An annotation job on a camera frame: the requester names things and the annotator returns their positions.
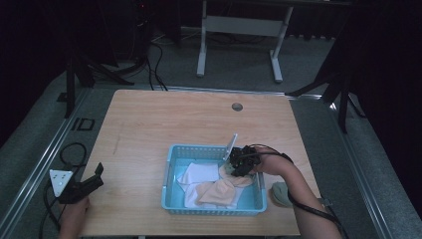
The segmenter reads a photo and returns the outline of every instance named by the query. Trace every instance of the table leg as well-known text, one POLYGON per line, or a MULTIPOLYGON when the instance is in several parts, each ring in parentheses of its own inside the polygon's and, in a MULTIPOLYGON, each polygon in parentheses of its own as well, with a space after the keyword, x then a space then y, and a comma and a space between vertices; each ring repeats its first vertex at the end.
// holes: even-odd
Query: table leg
POLYGON ((199 50, 198 69, 196 70, 197 77, 204 77, 205 75, 205 60, 207 57, 207 1, 202 2, 202 28, 201 28, 201 49, 199 50))
POLYGON ((280 49, 282 48, 283 40, 285 39, 285 36, 286 36, 286 31, 288 30, 289 21, 292 16, 292 12, 293 12, 293 7, 289 7, 285 16, 285 20, 283 21, 283 24, 280 27, 280 33, 278 36, 276 49, 270 51, 271 64, 273 65, 273 72, 274 72, 274 80, 277 83, 281 83, 283 81, 282 71, 280 69, 280 64, 279 64, 279 54, 280 54, 280 49))

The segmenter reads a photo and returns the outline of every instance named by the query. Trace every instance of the white stand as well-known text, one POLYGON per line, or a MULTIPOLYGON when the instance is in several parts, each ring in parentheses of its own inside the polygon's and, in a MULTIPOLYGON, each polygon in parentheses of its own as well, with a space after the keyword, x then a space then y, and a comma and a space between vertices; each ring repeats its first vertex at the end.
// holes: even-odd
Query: white stand
POLYGON ((56 197, 60 197, 72 175, 74 175, 72 171, 50 169, 50 179, 52 180, 53 191, 56 197))
POLYGON ((278 42, 275 50, 270 51, 270 59, 273 66, 274 78, 277 83, 283 80, 280 70, 279 54, 286 36, 293 7, 288 8, 284 21, 245 19, 232 17, 207 16, 207 1, 202 3, 202 28, 201 49, 199 50, 198 69, 196 75, 205 75, 205 60, 207 56, 206 33, 222 32, 233 34, 248 34, 256 36, 277 37, 278 42))

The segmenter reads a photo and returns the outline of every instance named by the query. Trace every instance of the white cloth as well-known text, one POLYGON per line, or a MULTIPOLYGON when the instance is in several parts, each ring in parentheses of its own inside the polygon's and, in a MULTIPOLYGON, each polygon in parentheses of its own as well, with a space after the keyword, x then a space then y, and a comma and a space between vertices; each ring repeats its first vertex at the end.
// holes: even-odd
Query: white cloth
POLYGON ((186 171, 177 178, 180 187, 185 192, 184 206, 187 208, 236 209, 244 187, 235 186, 232 203, 227 206, 211 203, 197 204, 198 193, 196 186, 204 182, 215 182, 220 179, 217 163, 190 163, 186 171))
POLYGON ((177 178, 179 185, 186 192, 187 188, 192 183, 217 181, 220 178, 218 175, 217 163, 190 163, 186 171, 177 178))

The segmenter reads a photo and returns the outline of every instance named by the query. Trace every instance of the black device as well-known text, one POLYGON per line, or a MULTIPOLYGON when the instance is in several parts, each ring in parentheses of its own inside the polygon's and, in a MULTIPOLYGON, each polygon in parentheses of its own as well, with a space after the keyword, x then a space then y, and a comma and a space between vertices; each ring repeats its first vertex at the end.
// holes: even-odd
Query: black device
POLYGON ((231 173, 233 176, 245 176, 254 166, 261 163, 257 150, 248 145, 243 148, 233 147, 230 152, 229 161, 234 168, 231 173))
POLYGON ((76 182, 75 176, 73 175, 63 190, 62 194, 58 197, 59 202, 62 204, 77 203, 93 191, 97 190, 99 187, 103 186, 103 171, 103 165, 99 163, 95 175, 88 178, 84 182, 76 182))

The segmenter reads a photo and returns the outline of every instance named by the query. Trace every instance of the wire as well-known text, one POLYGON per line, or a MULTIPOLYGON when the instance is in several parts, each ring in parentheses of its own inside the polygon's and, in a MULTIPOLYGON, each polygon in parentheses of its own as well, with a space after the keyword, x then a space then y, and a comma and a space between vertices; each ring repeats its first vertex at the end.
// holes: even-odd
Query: wire
MULTIPOLYGON (((120 77, 129 78, 142 72, 144 69, 142 66, 144 66, 144 62, 140 59, 136 59, 132 66, 129 66, 123 69, 118 69, 118 70, 111 70, 111 69, 108 69, 108 70, 114 74, 119 75, 120 77)), ((103 80, 107 78, 107 76, 103 72, 98 71, 97 69, 91 66, 90 66, 90 69, 93 72, 94 77, 96 77, 96 80, 103 80)))
POLYGON ((154 74, 155 79, 157 80, 159 86, 161 87, 161 90, 162 91, 168 91, 168 88, 164 85, 164 83, 162 82, 161 78, 157 74, 157 72, 158 72, 158 65, 159 65, 159 63, 160 63, 160 61, 162 59, 162 48, 160 46, 158 46, 157 44, 152 43, 152 42, 151 42, 151 45, 154 46, 154 47, 156 47, 156 48, 158 48, 158 50, 160 51, 160 54, 159 54, 157 63, 155 64, 154 70, 152 70, 152 68, 151 68, 151 64, 149 62, 149 59, 146 58, 146 65, 148 66, 148 81, 149 81, 149 85, 150 85, 151 89, 154 91, 155 88, 152 85, 152 74, 154 74))
MULTIPOLYGON (((269 151, 269 152, 250 153, 250 154, 241 155, 239 157, 246 157, 246 156, 260 155, 260 154, 269 154, 269 155, 277 155, 277 156, 280 156, 280 157, 282 157, 282 158, 290 161, 291 163, 293 163, 293 161, 287 155, 285 155, 284 153, 279 153, 275 149, 273 149, 273 148, 271 148, 269 146, 266 146, 264 144, 251 144, 249 146, 267 147, 267 148, 273 150, 273 152, 269 151)), ((345 230, 344 230, 343 226, 341 225, 340 221, 335 216, 335 214, 334 215, 331 215, 329 213, 326 213, 326 212, 323 212, 323 211, 319 211, 319 210, 317 210, 315 208, 312 208, 312 207, 309 207, 309 206, 306 206, 304 204, 301 204, 301 203, 297 202, 295 200, 295 198, 292 196, 292 194, 290 193, 289 189, 288 189, 288 197, 289 197, 289 200, 292 202, 292 204, 294 204, 298 208, 301 208, 301 210, 304 210, 304 211, 306 211, 308 213, 311 213, 313 215, 316 215, 316 216, 325 218, 326 220, 329 220, 329 221, 333 222, 337 226, 337 228, 340 231, 340 233, 343 234, 346 238, 348 238, 347 233, 345 233, 345 230)))
POLYGON ((85 159, 87 159, 87 148, 86 148, 83 144, 81 144, 80 142, 73 142, 73 143, 70 143, 70 144, 66 145, 66 146, 65 146, 64 148, 62 148, 62 150, 60 151, 60 161, 61 161, 64 165, 68 164, 68 163, 65 161, 64 157, 63 157, 63 152, 64 152, 67 148, 69 148, 69 147, 71 147, 71 146, 74 146, 74 145, 78 145, 78 146, 80 146, 80 147, 84 150, 84 156, 82 157, 80 164, 76 164, 76 165, 73 165, 73 164, 72 164, 72 167, 75 167, 75 168, 77 169, 77 170, 75 171, 75 173, 74 173, 74 174, 77 174, 77 173, 79 172, 79 170, 81 169, 81 167, 86 166, 86 164, 84 163, 84 161, 85 161, 85 159))
MULTIPOLYGON (((183 40, 186 40, 186 39, 189 39, 189 38, 193 38, 193 37, 196 37, 196 36, 200 36, 200 35, 201 35, 201 31, 196 31, 196 32, 191 33, 191 34, 182 34, 181 35, 182 38, 180 39, 180 41, 183 41, 183 40)), ((160 40, 162 38, 165 38, 165 37, 166 37, 165 34, 164 35, 160 35, 160 36, 154 38, 153 40, 151 40, 151 43, 154 43, 154 44, 157 44, 157 45, 161 45, 161 46, 169 46, 169 45, 174 45, 175 44, 174 41, 166 41, 166 42, 164 42, 164 41, 158 41, 158 40, 160 40)))
MULTIPOLYGON (((334 212, 334 210, 332 210, 331 206, 329 206, 329 205, 328 205, 328 206, 326 206, 325 208, 327 208, 327 209, 328 209, 328 211, 329 211, 329 213, 330 213, 332 216, 334 216, 334 217, 337 219, 337 221, 339 221, 339 219, 338 219, 337 215, 335 215, 335 212, 334 212)), ((339 226, 340 226, 340 230, 341 230, 341 232, 342 232, 342 234, 343 234, 344 238, 348 239, 348 234, 347 234, 347 232, 345 231, 344 227, 343 227, 341 224, 339 224, 339 226)))
MULTIPOLYGON (((68 145, 66 145, 66 146, 64 146, 62 149, 61 149, 61 151, 60 151, 60 153, 59 153, 59 156, 60 156, 60 161, 64 164, 64 165, 68 165, 68 164, 70 164, 69 162, 67 162, 67 161, 65 161, 65 158, 63 157, 63 153, 65 152, 65 150, 66 149, 68 149, 69 147, 71 147, 71 146, 75 146, 75 145, 78 145, 78 146, 80 146, 82 149, 83 149, 83 157, 81 158, 81 161, 80 161, 80 164, 71 164, 71 166, 73 167, 73 168, 75 168, 76 170, 75 170, 75 172, 74 172, 74 175, 76 175, 76 174, 78 174, 78 172, 79 172, 79 170, 82 168, 82 167, 84 167, 84 166, 86 166, 86 164, 84 163, 85 162, 85 160, 86 160, 86 158, 87 158, 87 148, 82 144, 82 143, 80 143, 80 142, 72 142, 72 143, 69 143, 68 145)), ((48 180, 47 181, 47 183, 46 183, 46 185, 44 186, 44 193, 43 193, 43 201, 44 201, 44 205, 45 205, 45 207, 46 207, 46 212, 44 213, 44 215, 43 215, 43 217, 42 217, 42 219, 41 219, 41 222, 40 222, 40 228, 39 228, 39 232, 38 232, 38 237, 40 238, 40 239, 42 239, 43 238, 43 234, 44 234, 44 225, 45 225, 45 221, 46 221, 46 219, 47 219, 47 216, 50 216, 50 219, 52 220, 52 222, 54 223, 54 225, 56 226, 56 228, 57 228, 57 230, 58 231, 60 231, 60 227, 61 227, 61 225, 60 225, 60 218, 62 217, 62 215, 63 215, 63 212, 65 211, 65 209, 66 209, 66 206, 67 206, 67 204, 63 207, 63 209, 62 209, 62 211, 61 211, 61 213, 60 213, 60 215, 59 215, 59 217, 56 217, 56 215, 53 213, 53 210, 52 210, 52 208, 53 208, 53 206, 54 206, 54 204, 59 200, 58 199, 58 197, 55 197, 54 199, 53 199, 53 201, 50 203, 49 202, 49 199, 48 199, 48 192, 49 192, 49 189, 50 188, 52 188, 53 187, 53 185, 52 185, 52 182, 51 182, 51 180, 48 180)))

